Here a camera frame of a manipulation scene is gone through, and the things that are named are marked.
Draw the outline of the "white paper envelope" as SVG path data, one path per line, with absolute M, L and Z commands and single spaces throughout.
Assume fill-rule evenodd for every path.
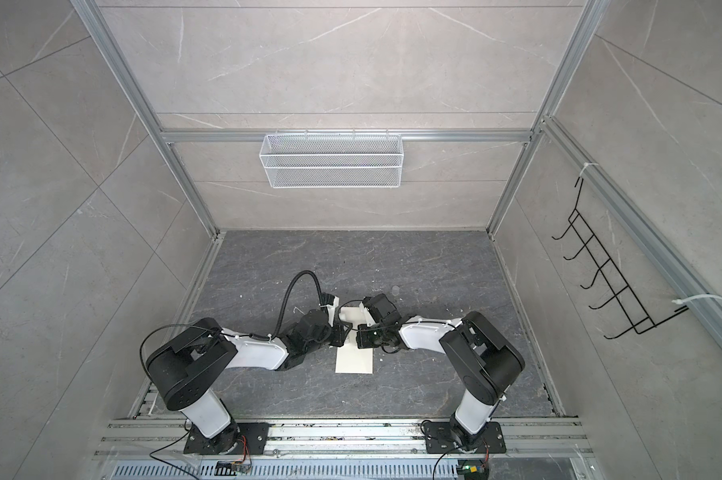
M 373 350 L 359 349 L 356 346 L 356 329 L 352 325 L 345 344 L 337 349 L 335 372 L 339 374 L 373 373 Z

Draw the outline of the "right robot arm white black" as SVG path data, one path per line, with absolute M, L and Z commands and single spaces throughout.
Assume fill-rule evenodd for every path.
M 364 320 L 357 327 L 358 348 L 446 356 L 465 388 L 450 417 L 449 437 L 459 450 L 478 448 L 492 414 L 525 369 L 521 353 L 477 311 L 450 320 L 404 317 L 384 294 L 362 299 L 359 307 Z

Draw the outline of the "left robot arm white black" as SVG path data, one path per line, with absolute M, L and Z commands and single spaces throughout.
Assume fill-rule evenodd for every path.
M 181 412 L 205 439 L 234 428 L 234 419 L 213 385 L 227 369 L 286 371 L 324 345 L 341 346 L 351 325 L 333 307 L 311 310 L 285 332 L 262 340 L 223 328 L 207 317 L 140 361 L 166 407 Z

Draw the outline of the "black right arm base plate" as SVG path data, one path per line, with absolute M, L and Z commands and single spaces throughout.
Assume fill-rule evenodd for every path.
M 429 454 L 447 452 L 504 454 L 507 452 L 504 434 L 497 422 L 487 422 L 476 434 L 468 433 L 452 421 L 423 420 L 419 424 Z

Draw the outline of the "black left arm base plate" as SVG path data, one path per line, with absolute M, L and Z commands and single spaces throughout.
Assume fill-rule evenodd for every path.
M 248 453 L 262 455 L 268 438 L 270 424 L 265 422 L 233 423 L 212 439 L 204 437 L 193 425 L 185 443 L 184 454 L 198 455 L 242 455 L 244 447 Z

